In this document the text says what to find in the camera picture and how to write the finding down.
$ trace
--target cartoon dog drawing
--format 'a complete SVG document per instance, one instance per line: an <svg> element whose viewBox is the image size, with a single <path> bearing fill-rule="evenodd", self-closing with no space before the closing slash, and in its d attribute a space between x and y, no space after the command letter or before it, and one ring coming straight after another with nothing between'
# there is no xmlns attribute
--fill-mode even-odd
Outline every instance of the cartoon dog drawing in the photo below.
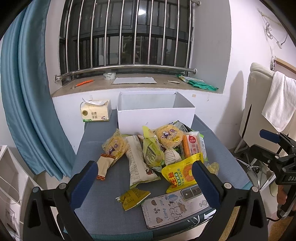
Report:
<svg viewBox="0 0 296 241"><path fill-rule="evenodd" d="M174 218L174 220L178 220L182 217L182 213L186 211L185 205L178 202L178 206L170 208L170 215Z"/></svg>

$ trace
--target window security bar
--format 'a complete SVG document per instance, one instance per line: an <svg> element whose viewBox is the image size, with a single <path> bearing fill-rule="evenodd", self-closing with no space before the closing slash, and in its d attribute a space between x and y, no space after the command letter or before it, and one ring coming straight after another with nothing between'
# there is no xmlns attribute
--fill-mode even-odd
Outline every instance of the window security bar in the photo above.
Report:
<svg viewBox="0 0 296 241"><path fill-rule="evenodd" d="M192 4L197 3L196 0L188 0L189 1L189 37L188 37L188 44L187 44L187 56L186 56L186 65L185 67L178 67L176 66L177 62L177 51L178 51L178 38L179 38L179 25L180 25L180 0L177 0L178 3L178 11L177 11L177 34L176 34L176 48L175 48L175 58L174 58L174 65L163 65L164 63L164 55L165 55L165 34L166 34L166 21L167 21L167 3L168 0L165 0L165 13L164 13L164 28L163 28L163 45L161 51L161 64L150 64L150 47L151 47L151 34L152 34L152 15L153 15L153 3L154 0L151 0L151 9L150 9L150 24L149 24L149 46L148 46L148 60L147 64L136 64L136 37L137 37L137 26L138 26L138 16L139 16L139 5L140 0L137 0L136 5L136 18L135 18L135 33L134 33L134 40L133 40L133 64L121 64L121 48L122 48L122 26L123 26L123 12L124 12L124 4L125 0L122 0L122 9L121 9L121 16L120 16L120 29L119 29L119 44L118 44L118 65L107 65L107 21L108 21L108 14L109 14L109 6L110 0L107 2L107 9L106 9L106 20L105 20L105 31L104 31L104 65L93 67L93 25L94 25L94 15L95 15L95 7L97 0L94 1L94 7L92 11L91 17L91 37L90 37L90 60L91 60L91 67L87 69L80 69L80 58L79 58L79 37L80 37L80 25L81 25L81 15L84 0L82 0L80 14L79 14L79 22L78 22L78 36L77 36L77 64L78 70L69 71L69 59L68 59L68 41L69 41L69 22L70 22L70 15L73 5L73 0L70 2L69 11L67 15L67 24L66 24L66 43L65 43L65 50L66 50L66 72L65 74L55 76L55 81L60 81L63 79L71 78L71 76L77 74L84 74L90 72L106 72L112 71L115 69L134 69L134 68L143 68L143 69L161 69L161 70L168 70L173 73L175 72L192 72L196 73L196 69L189 68L189 58L190 58L190 49L191 49L191 40L192 40Z"/></svg>

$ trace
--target blue tablecloth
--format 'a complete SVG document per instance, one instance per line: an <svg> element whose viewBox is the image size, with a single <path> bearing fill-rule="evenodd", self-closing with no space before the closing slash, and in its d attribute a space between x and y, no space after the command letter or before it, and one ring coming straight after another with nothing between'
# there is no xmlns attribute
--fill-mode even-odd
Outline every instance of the blue tablecloth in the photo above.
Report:
<svg viewBox="0 0 296 241"><path fill-rule="evenodd" d="M85 125L72 176L79 173L89 160L99 159L101 153L104 153L102 144L113 135L117 126L116 110L113 110L108 122L90 122ZM209 163L217 162L220 165L218 174L220 180L230 182L235 188L250 188L250 180L241 166L197 116L194 117L192 129L204 135ZM190 221L200 213L166 226L148 229L140 206L125 212L121 203L115 199L129 189L129 180L128 159L124 155L108 169L105 181L96 180L94 182L82 206L75 210L86 230L96 240L151 240L182 232L197 224L194 220L192 223ZM151 183L139 184L137 187L150 191L149 197L154 197L165 194L168 186L168 181L161 178ZM203 210L202 217L204 213L211 211L210 208Z"/></svg>

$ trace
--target green plastic bag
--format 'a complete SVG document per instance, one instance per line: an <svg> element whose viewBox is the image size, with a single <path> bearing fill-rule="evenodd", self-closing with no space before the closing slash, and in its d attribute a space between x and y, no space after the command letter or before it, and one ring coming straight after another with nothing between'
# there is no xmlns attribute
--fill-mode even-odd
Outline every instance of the green plastic bag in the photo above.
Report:
<svg viewBox="0 0 296 241"><path fill-rule="evenodd" d="M216 91L218 88L213 87L212 85L208 85L202 80L195 79L192 77L186 77L181 74L176 75L180 80L183 80L185 83L190 84L192 87L204 89L204 90L210 90L210 91Z"/></svg>

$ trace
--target yellow round cookie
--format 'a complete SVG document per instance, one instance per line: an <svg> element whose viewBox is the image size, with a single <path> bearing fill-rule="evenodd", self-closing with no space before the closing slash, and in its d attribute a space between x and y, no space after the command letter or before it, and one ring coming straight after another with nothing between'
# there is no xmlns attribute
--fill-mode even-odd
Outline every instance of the yellow round cookie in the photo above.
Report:
<svg viewBox="0 0 296 241"><path fill-rule="evenodd" d="M183 131L173 125L159 127L154 131L154 133L159 142L163 144L166 149L176 147L183 140Z"/></svg>

